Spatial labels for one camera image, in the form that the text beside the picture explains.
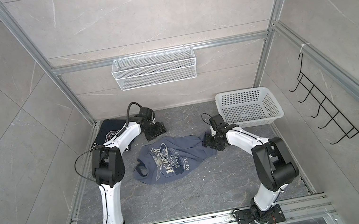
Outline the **grey-blue printed tank top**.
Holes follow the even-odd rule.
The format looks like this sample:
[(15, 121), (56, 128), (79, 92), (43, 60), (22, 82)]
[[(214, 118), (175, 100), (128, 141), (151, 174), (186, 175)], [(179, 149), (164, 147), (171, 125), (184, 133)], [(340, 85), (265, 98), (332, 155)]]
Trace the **grey-blue printed tank top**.
[(202, 136), (164, 137), (141, 148), (133, 176), (147, 184), (166, 184), (188, 175), (217, 154), (205, 147)]

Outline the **navy tank top red trim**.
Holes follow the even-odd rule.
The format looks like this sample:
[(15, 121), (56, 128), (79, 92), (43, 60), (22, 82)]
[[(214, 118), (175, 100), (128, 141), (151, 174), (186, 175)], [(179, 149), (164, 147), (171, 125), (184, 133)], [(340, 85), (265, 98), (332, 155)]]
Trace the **navy tank top red trim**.
[(126, 120), (123, 119), (107, 119), (102, 121), (98, 134), (90, 148), (90, 151), (103, 146), (107, 142), (117, 139), (118, 137), (125, 140), (124, 134), (119, 134), (124, 128)]

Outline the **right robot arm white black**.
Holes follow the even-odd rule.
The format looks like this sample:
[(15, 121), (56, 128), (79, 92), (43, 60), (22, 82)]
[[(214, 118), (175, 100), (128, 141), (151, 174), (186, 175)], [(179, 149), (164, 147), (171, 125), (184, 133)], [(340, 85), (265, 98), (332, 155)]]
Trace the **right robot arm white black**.
[(223, 151), (235, 146), (252, 155), (260, 180), (258, 192), (251, 200), (249, 222), (266, 224), (279, 214), (278, 198), (299, 176), (299, 168), (286, 143), (279, 137), (263, 138), (240, 127), (204, 134), (203, 146)]

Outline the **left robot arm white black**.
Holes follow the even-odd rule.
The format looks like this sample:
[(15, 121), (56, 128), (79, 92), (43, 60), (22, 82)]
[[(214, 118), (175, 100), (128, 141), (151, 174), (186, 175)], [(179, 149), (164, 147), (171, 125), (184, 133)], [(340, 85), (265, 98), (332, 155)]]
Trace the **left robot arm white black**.
[(92, 176), (100, 189), (102, 224), (125, 224), (120, 193), (121, 181), (126, 171), (122, 153), (140, 134), (145, 134), (146, 139), (151, 141), (166, 131), (162, 122), (134, 119), (110, 140), (92, 149)]

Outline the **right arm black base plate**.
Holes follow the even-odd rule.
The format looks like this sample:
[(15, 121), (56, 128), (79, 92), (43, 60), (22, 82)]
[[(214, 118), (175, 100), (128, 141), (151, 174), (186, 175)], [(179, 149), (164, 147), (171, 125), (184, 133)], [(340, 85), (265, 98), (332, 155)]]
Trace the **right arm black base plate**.
[(238, 224), (278, 224), (286, 220), (279, 204), (261, 212), (252, 211), (251, 209), (235, 209), (232, 211), (232, 216)]

